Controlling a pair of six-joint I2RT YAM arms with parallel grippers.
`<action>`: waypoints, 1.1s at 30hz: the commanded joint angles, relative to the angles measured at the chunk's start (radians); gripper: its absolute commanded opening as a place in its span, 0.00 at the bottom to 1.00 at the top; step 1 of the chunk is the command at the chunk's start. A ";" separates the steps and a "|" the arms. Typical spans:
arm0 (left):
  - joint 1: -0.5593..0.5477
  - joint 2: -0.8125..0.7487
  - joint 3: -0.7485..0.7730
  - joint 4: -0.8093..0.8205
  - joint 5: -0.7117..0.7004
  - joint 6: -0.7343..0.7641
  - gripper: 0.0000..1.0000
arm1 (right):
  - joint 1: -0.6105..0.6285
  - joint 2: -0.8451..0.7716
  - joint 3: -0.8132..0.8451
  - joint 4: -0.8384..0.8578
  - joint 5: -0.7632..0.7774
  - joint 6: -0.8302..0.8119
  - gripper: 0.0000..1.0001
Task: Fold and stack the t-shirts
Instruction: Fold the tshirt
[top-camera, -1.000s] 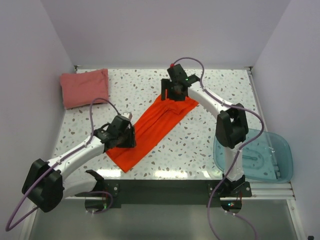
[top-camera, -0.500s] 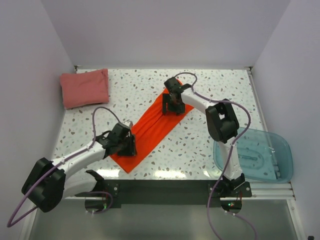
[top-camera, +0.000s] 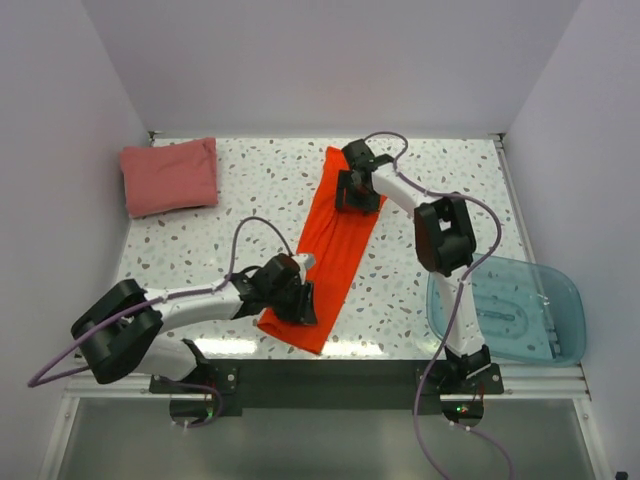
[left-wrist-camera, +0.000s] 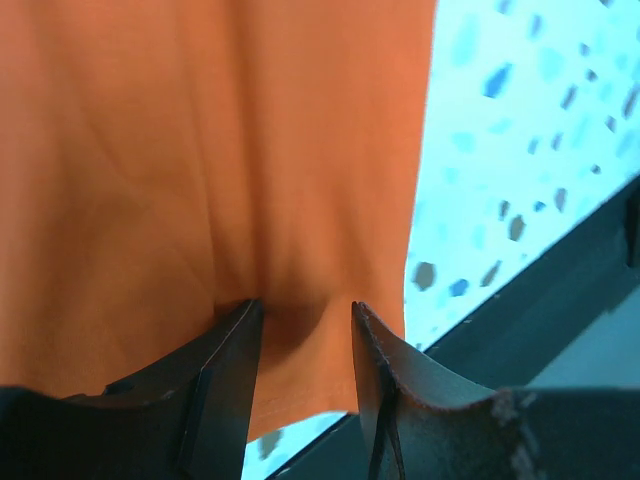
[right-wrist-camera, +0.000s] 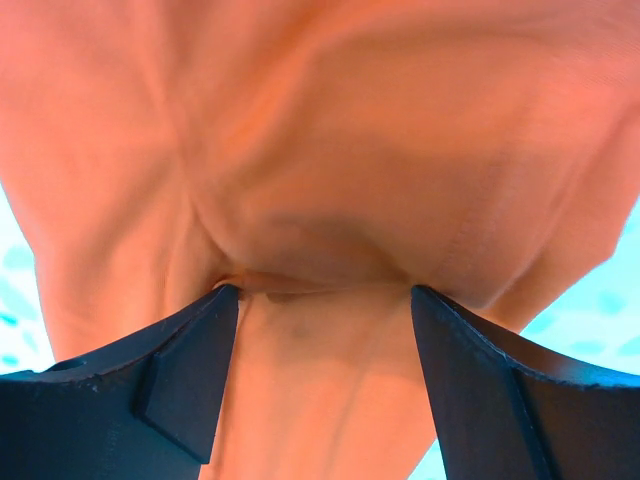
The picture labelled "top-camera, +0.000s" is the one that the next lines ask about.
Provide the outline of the orange t shirt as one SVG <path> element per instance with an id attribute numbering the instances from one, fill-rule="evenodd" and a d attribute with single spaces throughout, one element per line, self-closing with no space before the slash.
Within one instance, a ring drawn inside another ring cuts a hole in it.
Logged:
<path id="1" fill-rule="evenodd" d="M 299 253 L 311 253 L 316 263 L 307 275 L 314 284 L 317 323 L 287 323 L 267 309 L 257 327 L 296 348 L 319 354 L 345 303 L 354 276 L 379 218 L 377 212 L 339 211 L 335 208 L 338 174 L 347 168 L 342 152 L 326 150 L 323 174 L 298 242 Z"/>

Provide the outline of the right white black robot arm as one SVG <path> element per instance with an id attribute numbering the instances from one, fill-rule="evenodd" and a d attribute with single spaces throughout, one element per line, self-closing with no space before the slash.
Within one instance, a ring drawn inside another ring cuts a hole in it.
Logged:
<path id="1" fill-rule="evenodd" d="M 341 152 L 347 167 L 338 174 L 336 209 L 371 214 L 387 198 L 409 215 L 418 262 L 435 280 L 449 316 L 442 338 L 449 364 L 446 382 L 456 392 L 469 392 L 491 365 L 491 357 L 472 291 L 477 241 L 466 197 L 427 192 L 402 174 L 390 155 L 374 154 L 364 139 L 350 142 Z"/>

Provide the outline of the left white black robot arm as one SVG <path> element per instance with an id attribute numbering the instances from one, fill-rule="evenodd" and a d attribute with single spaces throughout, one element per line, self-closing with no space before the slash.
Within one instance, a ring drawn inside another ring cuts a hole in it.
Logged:
<path id="1" fill-rule="evenodd" d="M 194 289 L 143 289 L 134 280 L 112 287 L 71 327 L 95 380 L 114 383 L 131 373 L 165 377 L 185 392 L 207 380 L 201 351 L 169 331 L 205 321 L 227 321 L 269 311 L 286 324 L 314 326 L 311 254 L 280 253 Z"/>

